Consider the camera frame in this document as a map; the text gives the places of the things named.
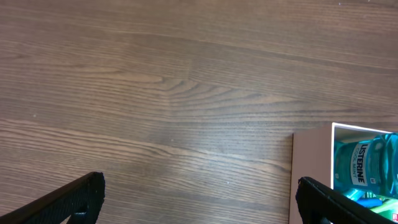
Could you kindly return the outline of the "Colgate toothpaste tube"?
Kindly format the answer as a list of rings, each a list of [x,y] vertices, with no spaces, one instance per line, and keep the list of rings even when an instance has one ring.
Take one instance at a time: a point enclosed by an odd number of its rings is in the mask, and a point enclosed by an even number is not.
[[[343,195],[350,200],[357,201],[359,200],[366,192],[361,189],[348,189],[343,192]]]

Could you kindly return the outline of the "blue mouthwash bottle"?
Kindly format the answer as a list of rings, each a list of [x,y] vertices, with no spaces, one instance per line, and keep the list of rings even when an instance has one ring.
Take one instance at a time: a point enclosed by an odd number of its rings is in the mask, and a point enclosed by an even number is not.
[[[359,189],[397,198],[397,134],[357,142],[335,142],[333,188]]]

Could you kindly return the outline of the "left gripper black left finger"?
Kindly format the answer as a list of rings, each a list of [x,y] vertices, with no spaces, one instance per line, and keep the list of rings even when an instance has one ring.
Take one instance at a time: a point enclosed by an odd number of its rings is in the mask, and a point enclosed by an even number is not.
[[[90,172],[1,216],[1,223],[96,223],[105,198],[101,172]]]

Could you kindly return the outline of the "blue disposable razor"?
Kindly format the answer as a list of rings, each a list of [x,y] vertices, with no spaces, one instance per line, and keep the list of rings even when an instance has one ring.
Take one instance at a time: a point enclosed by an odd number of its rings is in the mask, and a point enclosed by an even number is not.
[[[379,198],[360,198],[356,202],[366,208],[374,208],[382,205],[382,200]]]

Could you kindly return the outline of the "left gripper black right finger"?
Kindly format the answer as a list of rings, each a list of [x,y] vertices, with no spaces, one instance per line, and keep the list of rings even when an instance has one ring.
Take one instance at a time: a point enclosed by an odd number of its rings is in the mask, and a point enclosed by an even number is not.
[[[311,177],[298,180],[295,199],[303,224],[394,224]]]

